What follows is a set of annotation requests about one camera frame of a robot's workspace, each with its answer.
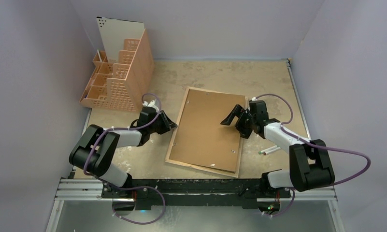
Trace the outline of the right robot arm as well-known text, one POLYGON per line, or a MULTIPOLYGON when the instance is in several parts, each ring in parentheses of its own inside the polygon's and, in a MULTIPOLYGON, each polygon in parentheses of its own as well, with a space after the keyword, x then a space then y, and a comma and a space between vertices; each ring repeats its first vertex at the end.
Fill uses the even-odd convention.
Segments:
POLYGON ((221 125, 229 126, 235 117, 238 119, 234 126, 242 138, 247 139, 255 133, 289 155, 288 170, 262 174, 259 189, 264 196, 271 197, 283 188, 302 192, 334 183, 335 174, 326 144, 320 139, 307 140, 283 132, 281 122, 269 117, 265 101, 250 101, 247 109, 235 105, 221 125))

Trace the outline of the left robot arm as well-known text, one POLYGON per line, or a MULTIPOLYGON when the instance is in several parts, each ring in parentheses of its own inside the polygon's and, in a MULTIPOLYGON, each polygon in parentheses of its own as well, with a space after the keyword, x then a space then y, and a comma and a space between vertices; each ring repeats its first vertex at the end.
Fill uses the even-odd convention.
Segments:
POLYGON ((69 163, 110 183, 114 192, 125 198, 132 193, 132 176, 113 164, 116 149, 143 146, 151 134, 164 134, 176 128, 177 124, 163 110, 144 106, 129 128, 90 125, 70 153, 69 163))

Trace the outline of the orange plastic file organizer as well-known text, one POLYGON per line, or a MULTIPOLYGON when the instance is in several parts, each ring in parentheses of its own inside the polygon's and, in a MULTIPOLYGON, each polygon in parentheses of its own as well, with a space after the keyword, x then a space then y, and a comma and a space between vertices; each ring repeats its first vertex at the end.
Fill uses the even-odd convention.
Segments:
POLYGON ((126 38, 118 62, 108 60, 105 51, 95 54, 94 71, 79 103, 87 108, 136 112, 149 90, 154 71, 147 30, 141 38, 126 38))

